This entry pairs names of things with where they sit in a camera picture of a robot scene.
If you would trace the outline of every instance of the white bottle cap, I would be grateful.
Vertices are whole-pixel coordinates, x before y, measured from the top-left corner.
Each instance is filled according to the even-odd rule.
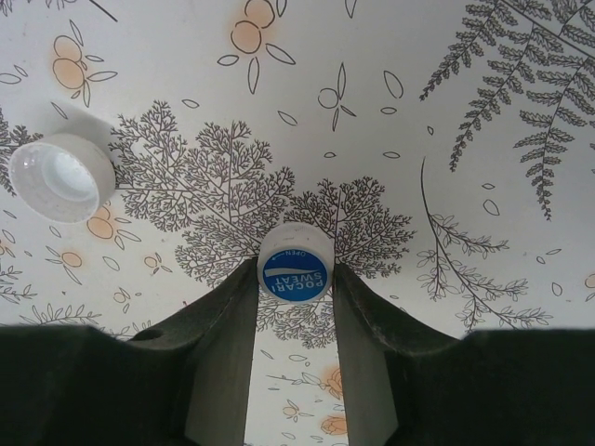
[[[115,190],[107,155],[91,141],[65,133],[16,149],[8,176],[31,209],[59,223],[88,220]]]
[[[272,297],[306,304],[328,291],[334,266],[334,244],[322,230],[306,223],[285,223],[262,241],[258,281]]]

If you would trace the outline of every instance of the patterned paper background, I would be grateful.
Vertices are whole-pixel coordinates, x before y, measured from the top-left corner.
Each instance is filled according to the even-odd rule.
[[[305,221],[450,335],[592,326],[591,0],[0,0],[0,25],[1,323],[129,339]],[[8,181],[59,131],[116,169],[80,225]],[[246,444],[349,443],[332,313],[261,296]]]

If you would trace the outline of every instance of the blue bottle cap label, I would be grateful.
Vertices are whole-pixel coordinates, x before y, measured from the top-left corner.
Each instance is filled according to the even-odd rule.
[[[264,265],[262,276],[271,293],[291,302],[316,297],[328,280],[320,258],[300,249],[287,249],[271,256]]]

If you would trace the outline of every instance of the bottle cap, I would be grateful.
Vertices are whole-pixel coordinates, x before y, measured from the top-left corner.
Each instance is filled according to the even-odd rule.
[[[88,220],[115,190],[107,155],[91,141],[65,133],[16,149],[8,177],[34,212],[59,223]]]
[[[258,281],[284,302],[305,304],[323,297],[333,280],[333,241],[306,223],[285,223],[262,241]]]

